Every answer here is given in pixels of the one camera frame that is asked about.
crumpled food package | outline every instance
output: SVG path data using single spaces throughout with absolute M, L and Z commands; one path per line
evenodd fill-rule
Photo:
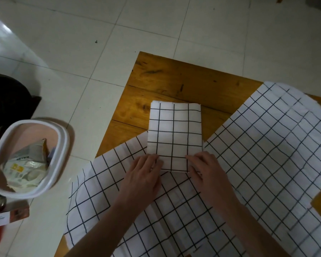
M 42 139 L 17 151 L 0 166 L 7 185 L 18 193 L 35 189 L 47 174 L 46 140 Z

white fabric with black grid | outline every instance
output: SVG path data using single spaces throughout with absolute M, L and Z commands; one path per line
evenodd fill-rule
M 113 203 L 147 132 L 96 158 L 72 183 L 65 237 L 77 243 Z M 321 107 L 284 84 L 264 83 L 203 145 L 261 225 L 295 256 L 321 256 Z M 156 200 L 113 256 L 241 256 L 240 241 L 206 205 L 187 173 L 162 172 Z
M 162 170 L 188 172 L 185 155 L 202 151 L 201 106 L 153 101 L 148 132 L 147 153 L 159 155 Z

white plastic bin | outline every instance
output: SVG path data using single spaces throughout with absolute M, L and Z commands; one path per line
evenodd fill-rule
M 10 155 L 21 148 L 47 139 L 48 151 L 56 147 L 47 175 L 41 183 L 30 192 L 17 193 L 7 186 L 6 178 L 0 170 L 0 194 L 6 197 L 28 199 L 38 197 L 50 189 L 57 180 L 69 149 L 69 134 L 67 130 L 47 120 L 21 120 L 13 123 L 0 139 L 0 164 L 6 162 Z

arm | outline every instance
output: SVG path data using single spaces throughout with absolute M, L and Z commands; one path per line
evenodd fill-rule
M 137 216 L 151 204 L 161 187 L 159 172 L 163 162 L 158 160 L 155 164 L 157 158 L 158 155 L 153 154 L 133 161 L 107 214 L 65 257 L 112 255 L 126 231 Z
M 199 175 L 193 167 L 190 169 L 201 196 L 226 221 L 250 256 L 289 256 L 239 202 L 213 154 L 204 151 L 187 156 L 187 159 L 201 172 Z

person's left hand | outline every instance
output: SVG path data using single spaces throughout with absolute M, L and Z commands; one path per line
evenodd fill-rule
M 135 218 L 155 199 L 162 182 L 159 172 L 163 161 L 156 154 L 146 154 L 135 159 L 121 182 L 114 204 Z

